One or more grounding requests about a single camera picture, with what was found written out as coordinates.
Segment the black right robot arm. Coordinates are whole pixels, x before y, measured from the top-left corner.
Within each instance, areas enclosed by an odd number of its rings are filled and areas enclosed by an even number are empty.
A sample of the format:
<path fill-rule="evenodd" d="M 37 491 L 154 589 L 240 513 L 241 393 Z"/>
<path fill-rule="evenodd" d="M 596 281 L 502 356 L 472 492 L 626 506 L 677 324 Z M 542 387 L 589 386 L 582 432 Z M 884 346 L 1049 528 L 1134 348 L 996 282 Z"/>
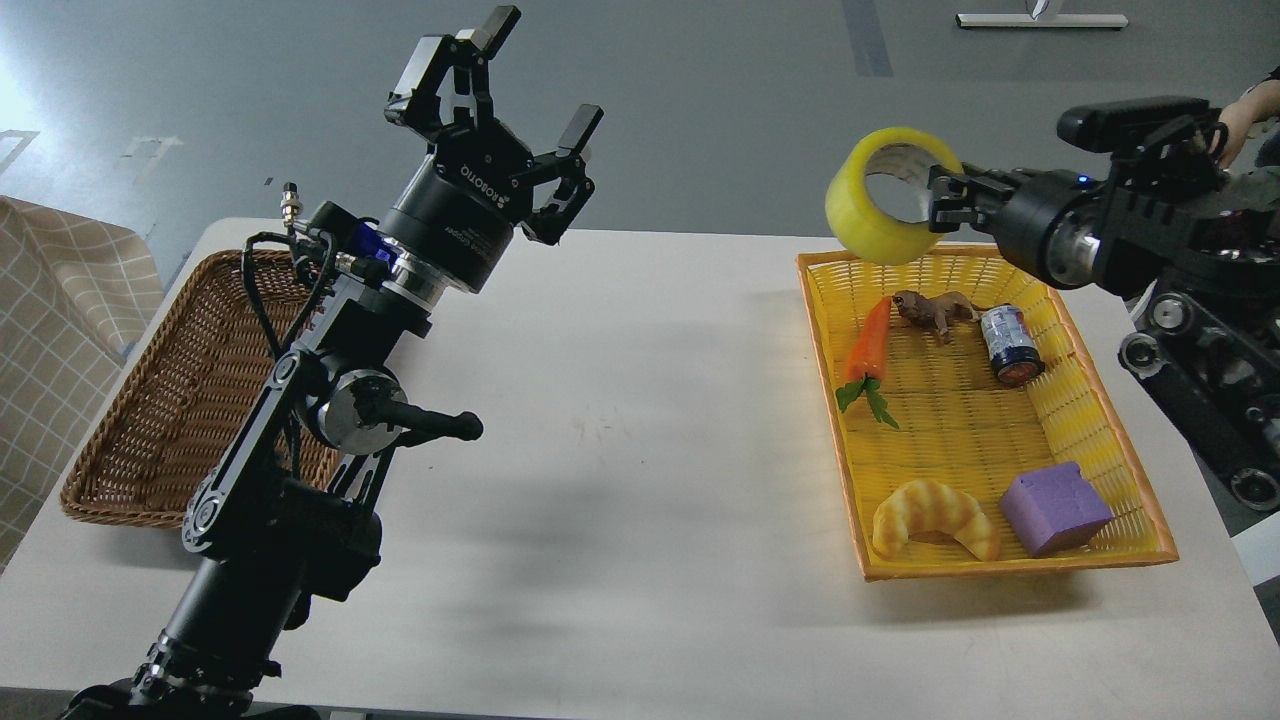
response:
<path fill-rule="evenodd" d="M 1066 110 L 1057 136 L 1110 158 L 1073 170 L 931 168 L 928 224 L 989 234 L 1056 290 L 1137 304 L 1121 365 L 1242 505 L 1277 510 L 1277 169 L 1219 167 L 1207 100 L 1157 96 Z"/>

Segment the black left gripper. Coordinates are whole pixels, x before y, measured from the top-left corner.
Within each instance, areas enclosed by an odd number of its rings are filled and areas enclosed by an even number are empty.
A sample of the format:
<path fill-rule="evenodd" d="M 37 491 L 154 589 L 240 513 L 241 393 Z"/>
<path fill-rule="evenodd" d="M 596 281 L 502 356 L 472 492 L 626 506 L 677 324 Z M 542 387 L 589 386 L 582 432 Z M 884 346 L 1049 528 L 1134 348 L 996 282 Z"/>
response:
<path fill-rule="evenodd" d="M 422 36 L 384 106 L 387 122 L 429 147 L 379 231 L 470 293 L 484 287 L 516 225 L 554 246 L 595 191 L 584 156 L 604 117 L 594 104 L 577 109 L 554 150 L 511 178 L 485 160 L 524 154 L 497 119 L 489 83 L 489 65 L 521 17 L 517 6 L 499 5 L 475 28 Z M 554 191 L 535 208 L 534 190 L 550 182 Z"/>

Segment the person's hand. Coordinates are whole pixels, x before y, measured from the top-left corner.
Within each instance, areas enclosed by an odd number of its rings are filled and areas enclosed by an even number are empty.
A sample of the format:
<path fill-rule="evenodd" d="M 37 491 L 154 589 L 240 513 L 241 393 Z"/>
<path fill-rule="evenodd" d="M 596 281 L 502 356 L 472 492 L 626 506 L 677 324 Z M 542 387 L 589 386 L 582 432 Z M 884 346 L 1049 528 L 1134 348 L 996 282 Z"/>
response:
<path fill-rule="evenodd" d="M 1279 81 L 1265 79 L 1226 105 L 1213 127 L 1216 164 L 1226 170 L 1238 158 L 1253 126 L 1277 119 Z"/>

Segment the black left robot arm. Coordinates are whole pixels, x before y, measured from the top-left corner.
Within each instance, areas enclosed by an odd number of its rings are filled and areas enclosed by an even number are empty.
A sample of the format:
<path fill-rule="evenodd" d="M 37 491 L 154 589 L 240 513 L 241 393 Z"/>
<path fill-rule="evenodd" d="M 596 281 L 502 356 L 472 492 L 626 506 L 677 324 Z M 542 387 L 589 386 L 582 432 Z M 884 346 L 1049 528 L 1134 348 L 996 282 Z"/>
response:
<path fill-rule="evenodd" d="M 273 360 L 244 420 L 196 486 L 180 539 L 197 570 L 129 678 L 77 693 L 65 719 L 239 719 L 314 598 L 342 602 L 380 561 L 376 505 L 394 454 L 477 439 L 483 421 L 412 405 L 387 366 L 424 337 L 448 288 L 479 292 L 517 232 L 553 246 L 591 197 L 584 104 L 535 154 L 495 114 L 489 70 L 521 12 L 421 37 L 384 115 L 426 143 L 378 222 L 334 202 L 244 241 L 241 277 Z"/>

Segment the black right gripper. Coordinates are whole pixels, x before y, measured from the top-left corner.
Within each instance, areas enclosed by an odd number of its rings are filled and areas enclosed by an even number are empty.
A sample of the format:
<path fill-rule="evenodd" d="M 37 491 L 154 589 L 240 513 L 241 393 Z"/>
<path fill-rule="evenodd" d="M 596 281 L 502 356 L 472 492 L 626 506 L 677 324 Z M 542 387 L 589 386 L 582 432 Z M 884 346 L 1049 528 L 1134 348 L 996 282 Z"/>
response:
<path fill-rule="evenodd" d="M 1005 260 L 1056 290 L 1093 283 L 1101 240 L 1103 184 L 1074 170 L 1047 170 L 1016 188 L 1007 170 L 963 163 L 959 170 L 934 164 L 928 229 L 936 234 L 969 227 L 991 234 Z M 1001 202 L 996 209 L 996 202 Z"/>

